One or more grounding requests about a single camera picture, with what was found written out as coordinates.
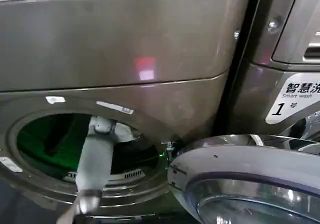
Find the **white label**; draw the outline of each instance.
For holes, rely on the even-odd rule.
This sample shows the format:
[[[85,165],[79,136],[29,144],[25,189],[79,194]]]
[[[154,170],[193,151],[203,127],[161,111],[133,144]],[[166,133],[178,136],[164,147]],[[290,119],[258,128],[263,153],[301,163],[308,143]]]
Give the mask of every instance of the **white label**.
[[[280,123],[318,101],[320,101],[320,73],[294,74],[285,81],[265,122]]]
[[[46,96],[45,99],[49,104],[66,102],[66,99],[63,96]]]
[[[127,107],[124,107],[124,106],[120,106],[120,105],[111,104],[111,103],[107,103],[107,102],[104,102],[104,101],[97,101],[96,104],[99,105],[99,106],[103,106],[105,108],[110,108],[110,109],[116,110],[118,112],[129,114],[129,115],[132,115],[132,113],[134,113],[134,110],[132,110],[130,108],[127,108]]]
[[[2,156],[0,157],[0,162],[5,165],[6,168],[8,168],[10,171],[14,173],[22,173],[23,170],[17,166],[17,164],[14,163],[13,160],[11,160],[9,157]]]

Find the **washing machine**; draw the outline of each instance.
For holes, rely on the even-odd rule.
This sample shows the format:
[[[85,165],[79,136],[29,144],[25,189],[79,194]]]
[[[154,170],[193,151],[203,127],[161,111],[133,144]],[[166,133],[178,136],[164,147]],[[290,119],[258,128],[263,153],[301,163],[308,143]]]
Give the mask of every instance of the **washing machine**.
[[[0,176],[44,207],[71,204],[103,117],[132,138],[114,147],[97,217],[180,212],[172,145],[211,135],[247,2],[0,0]]]
[[[223,131],[319,141],[319,0],[253,0],[251,10]]]

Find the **screw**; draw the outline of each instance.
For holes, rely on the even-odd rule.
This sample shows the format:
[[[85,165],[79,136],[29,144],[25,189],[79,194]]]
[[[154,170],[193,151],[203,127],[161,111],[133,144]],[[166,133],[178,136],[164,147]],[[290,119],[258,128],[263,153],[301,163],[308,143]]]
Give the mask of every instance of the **screw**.
[[[279,23],[275,20],[270,20],[268,23],[268,32],[274,32],[279,27]]]
[[[239,39],[239,36],[240,36],[240,31],[236,30],[234,33],[233,33],[233,38],[235,40],[238,40]]]

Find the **metallic gray panel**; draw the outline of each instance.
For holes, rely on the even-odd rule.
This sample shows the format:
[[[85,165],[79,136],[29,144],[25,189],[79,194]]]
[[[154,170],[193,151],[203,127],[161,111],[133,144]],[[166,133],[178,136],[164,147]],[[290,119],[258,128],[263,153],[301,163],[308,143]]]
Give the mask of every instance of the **metallic gray panel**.
[[[17,134],[25,124],[41,116],[57,113],[85,113],[107,116],[128,124],[141,131],[157,146],[173,138],[188,143],[210,136],[227,75],[224,73],[210,79],[149,85],[0,93],[1,155],[12,158],[23,167],[23,172],[19,174],[2,168],[1,176],[28,191],[61,202],[73,202],[76,193],[74,185],[46,176],[30,167],[20,156],[16,144]],[[64,97],[65,102],[50,104],[46,96]],[[126,107],[134,112],[128,114],[116,111],[97,105],[96,101]],[[157,170],[150,182],[131,187],[134,192],[129,196],[111,198],[109,195],[110,198],[103,198],[101,205],[122,206],[150,200],[168,191],[166,183],[165,170]]]
[[[296,0],[273,59],[292,64],[320,64],[320,57],[304,58],[308,45],[319,30],[320,1]]]
[[[229,134],[277,135],[319,110],[317,102],[278,124],[267,124],[265,118],[281,87],[287,78],[297,72],[275,70],[248,62],[243,66],[230,102],[227,127]]]
[[[220,103],[227,76],[228,73],[226,72],[215,78],[203,80],[93,89],[0,93],[0,103],[2,103],[2,109],[4,109],[6,103],[10,105],[10,101],[16,101],[16,99],[43,97],[43,102],[46,103],[46,96],[63,96],[66,99],[71,97],[107,102],[130,108],[158,120],[170,127],[171,131],[175,132],[180,138],[189,142],[199,137],[208,136],[211,132],[212,122]],[[51,105],[47,103],[46,105],[48,109],[51,109],[56,108],[55,105],[59,107],[59,104],[61,108],[64,106],[73,108],[68,106],[68,101],[65,104]],[[15,113],[17,113],[16,110],[12,108],[9,118],[21,117]],[[121,112],[118,115],[127,116],[127,114]],[[149,132],[157,132],[157,130],[154,130],[154,126],[150,126],[149,123],[146,122],[145,125]]]
[[[247,1],[3,2],[0,91],[215,77],[231,63]]]
[[[245,53],[252,62],[273,66],[271,57],[293,3],[294,0],[260,0]],[[271,32],[270,21],[278,25]]]

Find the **drum opening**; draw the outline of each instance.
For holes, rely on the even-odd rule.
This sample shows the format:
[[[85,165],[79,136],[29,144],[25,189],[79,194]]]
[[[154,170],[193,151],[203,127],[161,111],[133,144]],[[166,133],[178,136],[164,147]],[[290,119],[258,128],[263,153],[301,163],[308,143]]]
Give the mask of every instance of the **drum opening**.
[[[55,114],[35,119],[17,136],[17,147],[27,163],[61,181],[75,183],[78,163],[92,116],[80,113]],[[159,157],[156,146],[146,136],[124,123],[110,120],[130,130],[114,145],[111,181],[123,185],[153,173]]]

